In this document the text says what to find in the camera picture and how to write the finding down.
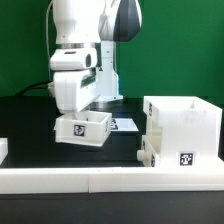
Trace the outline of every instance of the black cable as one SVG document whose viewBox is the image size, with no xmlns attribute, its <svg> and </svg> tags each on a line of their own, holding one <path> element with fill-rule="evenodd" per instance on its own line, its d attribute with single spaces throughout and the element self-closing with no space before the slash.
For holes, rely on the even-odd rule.
<svg viewBox="0 0 224 224">
<path fill-rule="evenodd" d="M 19 91 L 18 93 L 16 93 L 15 96 L 23 96 L 23 94 L 26 93 L 27 91 L 30 91 L 30 90 L 32 90 L 32 89 L 37 89 L 37 87 L 40 87 L 40 86 L 42 86 L 42 85 L 46 85 L 46 84 L 48 84 L 48 83 L 50 83 L 50 81 L 42 81 L 42 82 L 34 83 L 34 84 L 32 84 L 32 85 L 26 87 L 25 89 Z"/>
</svg>

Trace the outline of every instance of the black table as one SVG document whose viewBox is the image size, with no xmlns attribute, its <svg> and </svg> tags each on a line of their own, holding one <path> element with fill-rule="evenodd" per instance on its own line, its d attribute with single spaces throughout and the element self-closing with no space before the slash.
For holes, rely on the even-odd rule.
<svg viewBox="0 0 224 224">
<path fill-rule="evenodd" d="M 132 118 L 139 132 L 112 133 L 102 148 L 55 143 L 53 127 L 60 114 L 51 98 L 3 97 L 0 108 L 0 137 L 9 140 L 0 168 L 142 166 L 136 160 L 146 122 L 140 99 L 126 99 L 112 109 L 113 117 Z M 4 224 L 222 224 L 223 210 L 224 192 L 0 195 Z"/>
</svg>

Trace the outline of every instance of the white box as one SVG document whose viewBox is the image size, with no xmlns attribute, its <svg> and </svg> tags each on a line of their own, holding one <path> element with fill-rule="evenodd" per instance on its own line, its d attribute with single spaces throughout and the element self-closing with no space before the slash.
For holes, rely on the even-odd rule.
<svg viewBox="0 0 224 224">
<path fill-rule="evenodd" d="M 56 119 L 56 142 L 102 146 L 111 133 L 111 113 L 85 111 Z"/>
<path fill-rule="evenodd" d="M 147 161 L 152 155 L 157 156 L 156 164 L 161 167 L 216 161 L 222 109 L 197 97 L 146 96 L 143 111 L 147 125 L 142 144 L 146 144 L 147 153 L 138 154 L 144 154 L 146 166 L 150 166 Z"/>
<path fill-rule="evenodd" d="M 8 155 L 8 139 L 0 138 L 0 164 L 4 161 Z"/>
</svg>

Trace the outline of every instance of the green wall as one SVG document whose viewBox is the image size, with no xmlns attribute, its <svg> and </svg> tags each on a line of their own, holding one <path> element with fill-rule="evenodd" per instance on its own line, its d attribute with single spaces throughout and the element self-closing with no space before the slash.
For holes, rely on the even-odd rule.
<svg viewBox="0 0 224 224">
<path fill-rule="evenodd" d="M 1 1 L 0 96 L 48 78 L 48 3 Z M 224 1 L 141 0 L 140 4 L 141 32 L 132 42 L 118 44 L 121 93 L 196 95 L 224 104 Z M 50 30 L 55 32 L 53 24 Z"/>
</svg>

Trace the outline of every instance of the paper sheet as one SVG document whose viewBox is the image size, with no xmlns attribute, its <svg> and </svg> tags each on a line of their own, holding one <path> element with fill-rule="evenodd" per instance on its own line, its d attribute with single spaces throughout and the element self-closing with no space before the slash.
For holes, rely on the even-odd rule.
<svg viewBox="0 0 224 224">
<path fill-rule="evenodd" d="M 111 131 L 138 131 L 131 118 L 112 118 Z"/>
</svg>

